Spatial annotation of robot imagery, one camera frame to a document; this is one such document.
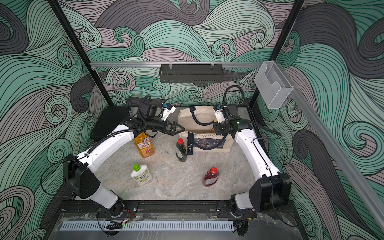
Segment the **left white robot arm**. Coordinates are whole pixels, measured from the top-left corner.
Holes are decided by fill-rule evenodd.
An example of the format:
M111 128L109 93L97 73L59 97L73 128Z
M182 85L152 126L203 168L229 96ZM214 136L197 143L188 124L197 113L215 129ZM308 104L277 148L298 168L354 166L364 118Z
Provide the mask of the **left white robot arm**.
M135 133L147 130L175 136L185 131L177 122L169 120L139 120L129 117L109 135L76 157L68 155L63 160L64 183L81 199L89 199L101 205L112 217L119 217L124 209L121 198L105 188L95 176L98 168L118 149L134 140Z

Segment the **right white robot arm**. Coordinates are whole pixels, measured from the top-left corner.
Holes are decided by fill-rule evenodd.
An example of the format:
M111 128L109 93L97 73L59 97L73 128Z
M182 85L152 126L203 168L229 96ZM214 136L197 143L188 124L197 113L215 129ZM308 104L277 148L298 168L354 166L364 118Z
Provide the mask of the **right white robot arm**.
M245 119L213 123L217 135L231 135L244 152L254 174L255 183L244 193L231 196L235 214L240 211L262 212L285 206L289 202L292 180L270 160L259 143L252 124Z

